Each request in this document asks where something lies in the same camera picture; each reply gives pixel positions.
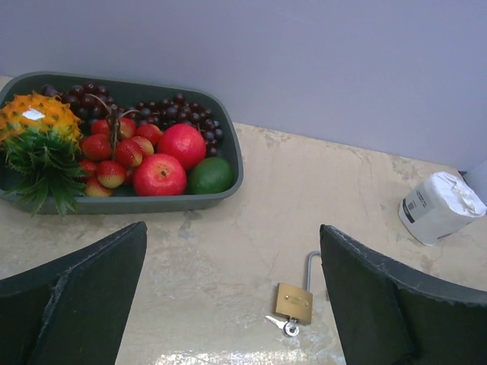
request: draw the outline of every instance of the table surface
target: table surface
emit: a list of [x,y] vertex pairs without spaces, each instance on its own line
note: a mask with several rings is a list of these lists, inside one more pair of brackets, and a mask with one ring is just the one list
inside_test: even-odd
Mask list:
[[[7,78],[0,78],[0,88]],[[136,222],[148,250],[117,365],[345,364],[313,266],[313,322],[285,338],[272,314],[280,282],[302,285],[321,224],[444,280],[487,290],[482,218],[423,246],[398,218],[400,200],[453,168],[236,124],[244,182],[205,211],[30,218],[0,202],[0,279],[36,267]]]

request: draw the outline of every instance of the red apple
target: red apple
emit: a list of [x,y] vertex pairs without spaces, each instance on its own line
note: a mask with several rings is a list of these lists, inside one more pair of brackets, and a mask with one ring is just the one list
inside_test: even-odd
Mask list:
[[191,170],[205,158],[206,143],[198,129],[176,124],[162,134],[158,152],[175,157],[185,170]]
[[139,196],[180,195],[186,188],[186,171],[175,157],[152,154],[137,167],[132,183]]

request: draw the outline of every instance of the gray plastic tray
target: gray plastic tray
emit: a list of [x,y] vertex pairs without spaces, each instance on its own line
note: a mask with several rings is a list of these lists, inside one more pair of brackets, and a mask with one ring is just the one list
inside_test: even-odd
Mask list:
[[[13,100],[15,94],[29,94],[33,90],[40,92],[44,84],[52,84],[61,90],[68,90],[73,84],[83,84],[86,81],[108,86],[110,94],[121,105],[133,105],[140,100],[161,100],[165,97],[173,97],[177,92],[182,92],[188,100],[210,108],[214,118],[221,123],[224,132],[220,155],[231,165],[234,172],[234,184],[225,192],[207,195],[139,197],[131,189],[117,189],[117,194],[109,198],[78,197],[79,214],[134,214],[205,209],[216,206],[221,200],[233,195],[240,188],[244,179],[244,167],[233,123],[224,106],[216,98],[205,92],[183,87],[137,84],[111,78],[95,78],[87,75],[32,72],[18,76],[5,85],[0,91],[0,108],[5,106],[5,102]],[[11,188],[15,180],[15,174],[5,167],[5,159],[2,158],[0,160],[0,198],[10,202],[16,202],[20,198],[19,195],[5,194],[5,190]],[[15,205],[23,211],[32,210],[30,204]],[[57,214],[56,206],[51,197],[48,197],[39,214]]]

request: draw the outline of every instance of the lime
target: lime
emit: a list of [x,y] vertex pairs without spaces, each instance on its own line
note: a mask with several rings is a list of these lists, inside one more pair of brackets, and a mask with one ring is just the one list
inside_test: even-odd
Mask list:
[[191,171],[188,186],[192,194],[216,194],[228,190],[233,182],[234,174],[228,162],[220,157],[210,157]]

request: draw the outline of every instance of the purple wall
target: purple wall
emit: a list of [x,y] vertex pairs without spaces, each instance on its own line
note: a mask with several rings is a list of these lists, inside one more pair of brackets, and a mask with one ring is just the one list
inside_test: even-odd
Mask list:
[[237,122],[465,170],[487,158],[485,0],[0,2],[0,75],[182,84]]

